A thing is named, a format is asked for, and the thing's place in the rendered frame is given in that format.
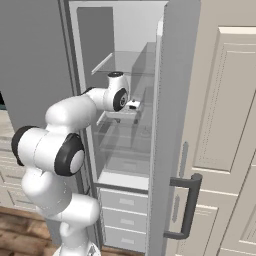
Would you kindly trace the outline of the white fridge drawer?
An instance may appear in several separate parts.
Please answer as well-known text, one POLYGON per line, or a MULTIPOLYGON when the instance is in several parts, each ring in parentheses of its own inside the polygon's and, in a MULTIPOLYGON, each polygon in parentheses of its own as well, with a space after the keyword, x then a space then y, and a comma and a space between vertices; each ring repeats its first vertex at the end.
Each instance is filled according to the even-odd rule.
POLYGON ((99 197, 103 207, 147 213, 148 197, 146 195, 100 188, 99 197))
POLYGON ((146 232, 146 215, 104 208, 103 218, 106 226, 146 232))
POLYGON ((145 252, 146 235, 144 233, 106 227, 105 235, 105 244, 108 246, 145 252))

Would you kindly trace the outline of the grey fridge door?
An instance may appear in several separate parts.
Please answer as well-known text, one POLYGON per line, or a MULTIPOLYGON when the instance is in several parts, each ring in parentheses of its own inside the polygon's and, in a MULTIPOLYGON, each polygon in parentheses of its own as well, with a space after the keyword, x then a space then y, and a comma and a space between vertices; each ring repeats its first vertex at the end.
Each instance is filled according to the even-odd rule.
POLYGON ((161 256, 168 229, 200 17, 200 0, 170 0, 156 61, 145 256, 161 256))

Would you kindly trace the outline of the glass fridge shelf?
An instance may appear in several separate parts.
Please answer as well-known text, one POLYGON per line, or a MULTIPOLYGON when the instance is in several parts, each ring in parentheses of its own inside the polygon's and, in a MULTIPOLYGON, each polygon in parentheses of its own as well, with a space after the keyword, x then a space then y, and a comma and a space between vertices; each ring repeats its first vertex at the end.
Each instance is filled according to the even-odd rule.
POLYGON ((154 75, 155 54, 152 52, 115 51, 103 59, 92 71, 109 73, 122 71, 126 75, 154 75))

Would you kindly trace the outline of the grey fridge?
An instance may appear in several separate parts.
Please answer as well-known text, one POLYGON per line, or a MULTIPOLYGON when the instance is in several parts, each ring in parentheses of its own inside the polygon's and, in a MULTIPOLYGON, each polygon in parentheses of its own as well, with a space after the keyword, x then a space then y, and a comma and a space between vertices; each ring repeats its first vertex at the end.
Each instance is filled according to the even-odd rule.
MULTIPOLYGON (((0 93, 14 131, 47 126, 49 107, 88 88, 107 88, 108 74, 91 71, 115 51, 152 52, 154 75, 125 75, 129 99, 122 110, 152 111, 156 61, 168 0, 0 0, 0 93)), ((96 199, 100 216, 87 228, 90 241, 106 245, 99 189, 146 195, 149 175, 96 169, 92 128, 103 113, 78 132, 85 149, 80 170, 63 177, 72 192, 96 199)))

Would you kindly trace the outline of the clear fridge drawer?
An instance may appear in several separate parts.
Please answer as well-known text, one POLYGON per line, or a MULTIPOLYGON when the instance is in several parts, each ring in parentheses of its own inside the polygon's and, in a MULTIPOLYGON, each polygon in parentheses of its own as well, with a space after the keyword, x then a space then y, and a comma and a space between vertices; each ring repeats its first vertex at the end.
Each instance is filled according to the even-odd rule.
POLYGON ((151 155, 152 111, 146 109, 134 120, 106 118, 92 128, 96 169, 133 173, 136 176, 149 175, 151 155))

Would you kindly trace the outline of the pale run of cupboards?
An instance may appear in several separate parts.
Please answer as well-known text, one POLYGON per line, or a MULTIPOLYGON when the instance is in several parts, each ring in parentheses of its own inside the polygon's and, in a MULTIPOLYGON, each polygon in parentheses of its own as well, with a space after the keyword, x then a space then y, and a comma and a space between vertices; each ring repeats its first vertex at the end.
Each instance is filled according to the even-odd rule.
POLYGON ((35 205, 21 187, 25 168, 17 164, 11 151, 13 135, 14 129, 8 112, 0 110, 0 206, 35 212, 35 205))

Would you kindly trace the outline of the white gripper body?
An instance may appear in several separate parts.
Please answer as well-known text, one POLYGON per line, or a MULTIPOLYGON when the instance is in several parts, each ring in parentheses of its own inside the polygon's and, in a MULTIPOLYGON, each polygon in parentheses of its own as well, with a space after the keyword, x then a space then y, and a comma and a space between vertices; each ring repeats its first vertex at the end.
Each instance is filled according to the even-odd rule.
POLYGON ((115 120, 134 120, 140 115, 139 111, 135 110, 121 110, 119 112, 104 111, 99 117, 98 121, 101 122, 106 118, 115 120))

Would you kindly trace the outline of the cream tall cupboard door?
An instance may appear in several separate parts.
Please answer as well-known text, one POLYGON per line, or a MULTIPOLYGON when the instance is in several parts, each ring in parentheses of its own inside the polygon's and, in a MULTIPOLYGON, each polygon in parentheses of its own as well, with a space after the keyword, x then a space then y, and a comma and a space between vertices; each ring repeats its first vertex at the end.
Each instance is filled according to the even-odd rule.
POLYGON ((184 176, 237 194, 256 149, 256 0, 201 0, 182 137, 184 176))

